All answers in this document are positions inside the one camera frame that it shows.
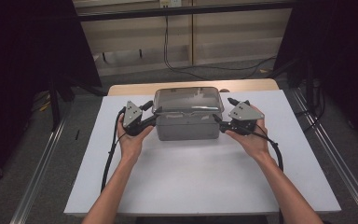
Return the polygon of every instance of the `metal rail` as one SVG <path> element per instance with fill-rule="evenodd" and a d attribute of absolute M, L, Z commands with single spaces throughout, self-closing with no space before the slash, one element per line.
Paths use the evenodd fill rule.
<path fill-rule="evenodd" d="M 306 111 L 307 110 L 306 103 L 305 103 L 306 100 L 304 96 L 301 94 L 301 92 L 293 91 L 293 95 L 295 96 L 296 101 L 298 105 L 301 107 L 301 109 L 303 111 Z M 315 121 L 315 117 L 313 117 L 310 113 L 307 113 L 306 116 L 310 124 L 312 124 Z M 313 126 L 313 130 L 315 131 L 316 136 L 324 146 L 324 150 L 329 156 L 331 162 L 336 167 L 339 175 L 341 176 L 342 180 L 344 181 L 345 185 L 350 191 L 353 199 L 356 201 L 358 205 L 358 180 L 356 179 L 356 177 L 354 177 L 350 168 L 348 167 L 346 162 L 342 159 L 336 146 L 334 146 L 333 142 L 327 135 L 327 132 L 324 130 L 322 124 L 320 122 L 317 122 Z"/>
<path fill-rule="evenodd" d="M 45 172 L 48 168 L 48 163 L 50 162 L 51 155 L 53 154 L 53 151 L 57 146 L 63 127 L 67 121 L 67 118 L 69 117 L 71 107 L 72 103 L 68 103 L 65 107 L 65 112 L 61 119 L 61 122 L 59 123 L 56 130 L 51 133 L 50 138 L 48 140 L 48 144 L 46 145 L 45 150 L 43 152 L 42 158 L 37 164 L 36 170 L 34 171 L 34 175 L 31 178 L 25 193 L 22 195 L 21 201 L 17 206 L 16 212 L 14 213 L 10 224 L 25 223 L 31 211 L 34 199 L 36 198 L 36 195 L 40 189 L 43 177 L 45 176 Z"/>
<path fill-rule="evenodd" d="M 255 11 L 292 8 L 295 6 L 308 6 L 317 3 L 327 3 L 328 0 L 288 0 L 262 3 L 233 4 L 226 6 L 204 6 L 204 7 L 169 7 L 153 8 L 132 11 L 104 12 L 104 13 L 83 13 L 78 15 L 80 21 L 108 21 L 132 18 L 163 17 L 179 15 L 195 15 L 218 12 Z"/>

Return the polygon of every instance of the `storage box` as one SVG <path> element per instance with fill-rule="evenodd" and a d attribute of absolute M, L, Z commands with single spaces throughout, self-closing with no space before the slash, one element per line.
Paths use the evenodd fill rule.
<path fill-rule="evenodd" d="M 215 87 L 163 89 L 156 92 L 153 112 L 157 114 L 157 132 L 161 141 L 214 139 L 219 136 L 224 107 Z"/>

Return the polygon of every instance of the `clear plastic lid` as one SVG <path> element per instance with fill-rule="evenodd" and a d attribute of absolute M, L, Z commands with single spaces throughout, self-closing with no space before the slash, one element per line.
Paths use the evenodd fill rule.
<path fill-rule="evenodd" d="M 157 114 L 212 114 L 224 111 L 219 91 L 215 87 L 158 90 L 153 103 L 153 113 L 156 113 L 157 109 Z"/>

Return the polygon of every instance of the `white tabletop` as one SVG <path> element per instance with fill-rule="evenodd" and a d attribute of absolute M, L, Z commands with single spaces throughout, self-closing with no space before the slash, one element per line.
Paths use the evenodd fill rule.
<path fill-rule="evenodd" d="M 65 214 L 85 216 L 97 199 L 112 145 L 117 112 L 128 100 L 142 105 L 153 95 L 103 98 Z M 317 212 L 339 211 L 337 199 L 282 91 L 221 93 L 224 120 L 232 97 L 249 100 L 266 115 L 268 136 L 279 143 L 284 172 Z M 151 115 L 144 112 L 144 119 Z M 275 152 L 269 146 L 270 153 Z M 117 145 L 109 177 L 120 159 Z M 154 130 L 144 140 L 118 213 L 128 216 L 268 214 L 279 210 L 266 178 L 241 146 L 221 133 L 214 140 L 161 142 Z"/>

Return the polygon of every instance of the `wrist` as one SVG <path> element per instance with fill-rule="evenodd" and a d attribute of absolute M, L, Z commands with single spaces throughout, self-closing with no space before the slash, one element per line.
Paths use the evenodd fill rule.
<path fill-rule="evenodd" d="M 268 165 L 268 164 L 276 164 L 276 161 L 271 157 L 269 152 L 261 152 L 257 154 L 257 156 L 254 156 L 255 161 L 258 165 Z"/>
<path fill-rule="evenodd" d="M 121 166 L 121 167 L 126 167 L 126 168 L 131 168 L 135 165 L 135 163 L 137 162 L 138 160 L 135 159 L 135 158 L 125 158 L 125 157 L 122 157 L 121 160 L 120 160 L 120 163 L 118 164 L 118 166 Z"/>
<path fill-rule="evenodd" d="M 125 164 L 135 165 L 138 157 L 141 154 L 141 149 L 138 147 L 123 147 L 121 149 L 121 160 Z"/>

